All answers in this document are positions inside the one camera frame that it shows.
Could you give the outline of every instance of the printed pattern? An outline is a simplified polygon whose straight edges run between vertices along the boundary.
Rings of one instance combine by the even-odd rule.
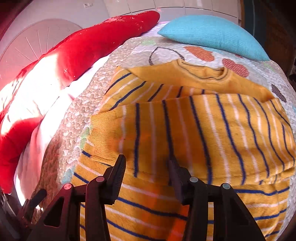
[[[222,63],[225,67],[231,69],[233,72],[237,73],[241,77],[246,78],[250,74],[245,66],[243,66],[242,64],[236,64],[231,59],[224,58],[222,59]]]
[[[271,84],[271,87],[272,87],[272,92],[275,93],[277,95],[277,97],[280,98],[281,101],[283,102],[287,102],[285,96],[283,96],[283,94],[279,91],[279,89],[274,85],[274,84]]]
[[[211,51],[207,51],[201,47],[186,46],[185,49],[193,53],[196,57],[200,58],[201,60],[211,62],[215,59],[214,56],[211,54]]]
[[[295,164],[295,142],[277,99],[261,103],[245,95],[143,81],[119,69],[99,113],[92,117],[94,146],[85,145],[72,183],[88,183],[104,173],[106,165],[113,165],[119,153],[125,154],[127,169],[119,199],[106,207],[113,240],[181,240],[188,209],[167,186],[167,153],[174,153],[183,160],[181,166],[207,183],[229,182],[266,239],[275,239],[286,212],[287,177]],[[98,135],[105,137],[99,146]],[[82,240],[84,204],[81,207]],[[213,205],[209,204],[207,240],[212,239]]]

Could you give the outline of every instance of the bed sheet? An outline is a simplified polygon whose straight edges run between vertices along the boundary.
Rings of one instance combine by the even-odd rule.
[[[237,74],[256,82],[281,100],[296,131],[296,94],[281,68],[273,61],[253,61],[223,50],[192,46],[162,37],[133,38],[114,51],[106,64],[94,75],[89,86],[70,105],[64,120],[48,145],[36,191],[45,188],[48,196],[41,204],[46,208],[65,181],[71,180],[75,168],[81,165],[81,146],[91,131],[90,116],[99,109],[108,83],[117,65],[124,68],[154,65],[181,58],[186,62],[211,68],[228,67]],[[283,228],[295,211],[295,177],[291,178],[286,218]]]
[[[155,27],[142,36],[160,36],[157,32],[167,23],[157,23]],[[43,121],[33,131],[30,142],[20,156],[14,176],[17,195],[22,205],[26,199],[31,197],[39,181],[45,150],[63,120],[65,112],[72,101],[85,90],[94,74],[108,60],[108,57],[109,55],[99,59],[77,81],[72,82],[69,87],[62,90]]]

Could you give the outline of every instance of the light blue cushion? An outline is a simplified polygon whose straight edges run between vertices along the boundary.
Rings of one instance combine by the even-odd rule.
[[[176,18],[158,34],[181,43],[222,49],[254,60],[270,60],[251,34],[235,23],[216,16],[189,15]]]

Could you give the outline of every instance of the red plush toy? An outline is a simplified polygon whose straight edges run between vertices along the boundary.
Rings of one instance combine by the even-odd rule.
[[[140,36],[156,25],[159,20],[159,13],[147,11],[137,15],[126,15],[110,18],[98,25],[79,30],[62,42],[57,44],[47,54],[42,55],[39,60],[30,64],[17,76],[17,80],[25,82],[25,76],[31,71],[40,59],[57,55],[55,71],[61,84],[61,89],[69,86],[77,80],[87,69],[98,59],[110,54],[126,40]],[[10,96],[10,101],[3,106],[0,112],[1,130],[4,118],[8,118],[10,104],[18,91],[19,84]],[[4,193],[12,190],[15,169],[22,151],[31,138],[33,130],[38,126],[43,116],[23,119],[19,116],[18,121],[11,123],[10,130],[1,132],[0,136],[0,187]]]

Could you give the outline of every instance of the folded clothing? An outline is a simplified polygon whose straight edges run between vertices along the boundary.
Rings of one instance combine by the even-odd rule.
[[[285,217],[296,145],[285,111],[266,88],[227,68],[180,59],[119,67],[91,121],[71,182],[85,184],[125,155],[118,201],[106,209],[116,238],[181,239],[188,208],[168,186],[166,161],[174,154],[204,182],[230,183],[266,239],[275,239]],[[207,235],[213,236],[212,204]]]
[[[159,13],[113,17],[101,24],[79,30],[32,63],[14,88],[11,100],[1,113],[0,186],[10,193],[20,154],[33,130],[59,96],[59,92],[77,80],[95,61],[110,54],[132,37],[150,30]]]

